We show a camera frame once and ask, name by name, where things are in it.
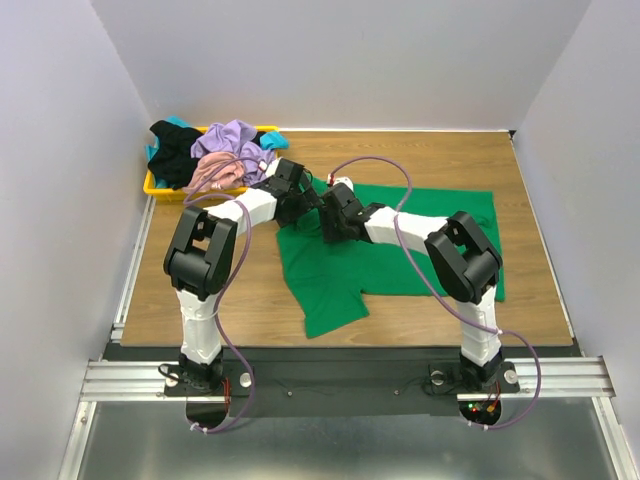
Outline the green t-shirt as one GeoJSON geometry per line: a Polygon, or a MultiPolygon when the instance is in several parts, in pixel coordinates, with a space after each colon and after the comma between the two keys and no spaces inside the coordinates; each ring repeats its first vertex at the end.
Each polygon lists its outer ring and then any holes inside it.
{"type": "MultiPolygon", "coordinates": [[[[469,213],[496,249],[501,248],[490,191],[416,188],[402,210],[450,217],[469,213]]],[[[283,277],[304,312],[306,335],[319,337],[369,315],[363,296],[429,296],[401,248],[393,245],[323,240],[313,210],[276,234],[283,277]]]]}

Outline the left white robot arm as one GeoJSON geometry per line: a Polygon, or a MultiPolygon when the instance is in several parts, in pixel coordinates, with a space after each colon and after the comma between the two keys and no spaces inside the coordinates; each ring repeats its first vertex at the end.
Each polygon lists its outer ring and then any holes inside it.
{"type": "Polygon", "coordinates": [[[178,363],[159,367],[167,396],[210,396],[224,388],[218,311],[239,269],[233,263],[237,237],[244,235],[249,245],[253,227],[271,221],[286,226],[318,204],[310,172],[284,158],[244,193],[212,197],[221,202],[209,207],[187,202],[163,263],[182,317],[178,363]]]}

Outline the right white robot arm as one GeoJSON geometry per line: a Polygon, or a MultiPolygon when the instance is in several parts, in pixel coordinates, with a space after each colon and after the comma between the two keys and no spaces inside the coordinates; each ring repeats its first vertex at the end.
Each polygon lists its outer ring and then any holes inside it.
{"type": "Polygon", "coordinates": [[[363,205],[351,185],[336,183],[321,195],[320,222],[329,241],[395,245],[406,255],[425,255],[445,293],[448,311],[461,322],[463,384],[480,389],[496,378],[504,361],[495,298],[503,260],[472,216],[429,217],[380,203],[363,205]]]}

